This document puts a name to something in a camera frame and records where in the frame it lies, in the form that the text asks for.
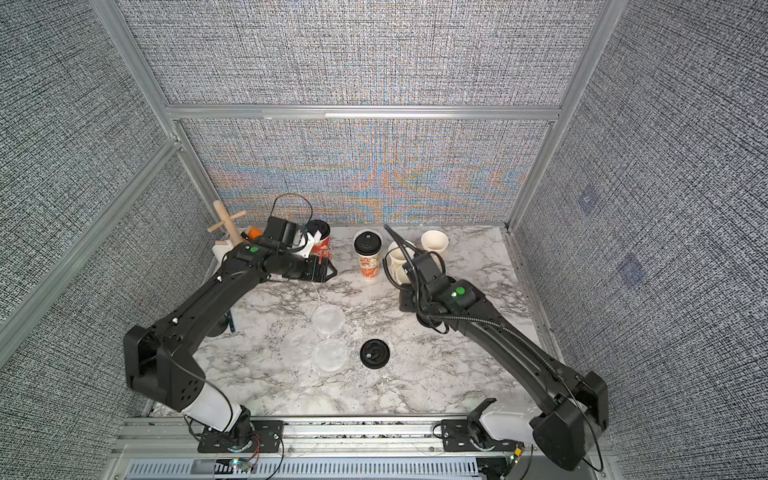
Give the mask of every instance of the black cup lid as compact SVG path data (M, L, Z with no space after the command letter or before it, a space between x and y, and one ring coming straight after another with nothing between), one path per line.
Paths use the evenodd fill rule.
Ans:
M355 251L359 255L373 255L382 247L382 239L376 232L362 232L355 239Z
M360 349L360 361L370 369L380 369L389 361L389 347L383 340L368 340Z
M310 220L306 224L306 231L314 237L315 232L320 232L320 239L324 240L331 234L331 226L320 219Z

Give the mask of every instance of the black mounting bracket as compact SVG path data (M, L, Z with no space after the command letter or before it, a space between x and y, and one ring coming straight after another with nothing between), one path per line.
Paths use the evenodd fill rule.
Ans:
M280 451L280 437L283 436L283 422L281 420L251 420L253 425L253 436L259 436L261 453L278 453ZM236 453L230 452L228 447L231 444L218 435L215 430L205 428L200 435L200 444L197 446L198 453ZM258 444L253 441L245 449L237 453L254 453Z
M514 452L522 448L517 440L487 440L484 449L472 440L469 434L467 420L442 420L440 422L440 438L446 452Z

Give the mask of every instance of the white paper cup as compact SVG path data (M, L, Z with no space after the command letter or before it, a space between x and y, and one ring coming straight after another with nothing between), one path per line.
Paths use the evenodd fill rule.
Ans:
M406 270L402 267L402 265L398 265L395 269L395 281L398 285L411 284L411 280L409 280L408 275L406 274Z
M448 236L439 230L430 230L422 235L422 247L428 252L442 255L448 248Z
M389 254L389 264L392 265L392 272L397 270L398 266L404 265L406 263L406 258L402 255L402 250L400 250L400 247L397 246L397 242L390 243L387 251L391 251ZM411 248L406 247L406 251L408 252L408 255L411 256L411 258L416 255L416 252L414 252Z

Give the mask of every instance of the gray textured wall panel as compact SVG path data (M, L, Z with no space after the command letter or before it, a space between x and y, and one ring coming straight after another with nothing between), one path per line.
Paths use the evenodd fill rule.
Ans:
M601 0L120 0L171 103L560 103Z
M264 222L305 194L339 223L506 221L544 121L195 120L183 126L230 211ZM302 220L301 203L281 210Z
M125 386L123 335L200 285L209 223L172 158L0 369L0 478L98 477L123 418L147 401Z
M0 323L164 135L87 1L0 5Z
M518 232L627 478L765 478L766 24L630 2Z

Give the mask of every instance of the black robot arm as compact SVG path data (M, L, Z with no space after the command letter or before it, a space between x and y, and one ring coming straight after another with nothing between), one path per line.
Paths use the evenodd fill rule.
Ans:
M263 236L235 246L174 311L149 328L131 328L123 339L128 387L222 432L233 450L244 448L251 438L250 413L205 382L192 355L206 336L224 331L232 305L270 275L310 282L336 275L327 259L295 254L295 233L296 224L270 217Z
M401 310L416 312L424 324L444 323L490 353L541 410L529 422L539 448L560 467L576 468L608 427L603 379L594 372L582 376L557 361L507 322L477 287L445 275L428 252L413 245L406 249L400 235L384 227L408 259L404 269L419 290L418 300L415 290L401 290Z

